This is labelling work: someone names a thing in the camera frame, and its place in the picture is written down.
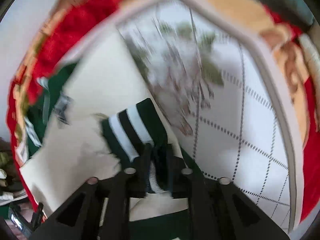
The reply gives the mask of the red floral blanket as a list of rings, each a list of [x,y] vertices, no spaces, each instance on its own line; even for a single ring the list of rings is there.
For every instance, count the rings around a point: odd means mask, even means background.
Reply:
[[[219,0],[208,0],[216,3]],[[22,144],[23,117],[40,96],[35,83],[40,75],[50,77],[57,63],[80,39],[102,20],[123,7],[126,0],[57,0],[14,75],[8,94],[7,126],[11,133],[11,150],[16,168],[24,161],[18,148]],[[311,56],[293,60],[301,77],[299,89],[292,94],[304,142],[304,200],[301,218],[305,219],[319,201],[319,25],[310,0],[226,0],[239,9],[234,17],[252,29],[284,25],[292,51],[311,51]]]

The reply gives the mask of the white quilted mat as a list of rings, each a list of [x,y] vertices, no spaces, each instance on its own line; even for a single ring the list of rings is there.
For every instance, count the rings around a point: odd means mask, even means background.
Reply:
[[[303,147],[268,45],[207,0],[138,0],[86,34],[62,62],[74,107],[112,115],[151,98],[178,149],[230,178],[285,232],[300,221]]]

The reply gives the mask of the green and cream varsity jacket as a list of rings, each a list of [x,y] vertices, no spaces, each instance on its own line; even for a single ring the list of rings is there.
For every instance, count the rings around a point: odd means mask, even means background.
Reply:
[[[89,178],[112,178],[131,167],[146,144],[152,146],[148,190],[130,199],[129,231],[131,217],[160,224],[187,209],[187,199],[175,200],[168,188],[165,147],[177,157],[183,151],[120,33],[107,34],[68,69],[70,77],[50,79],[62,87],[44,96],[41,147],[22,167],[31,188],[45,196],[48,218]]]

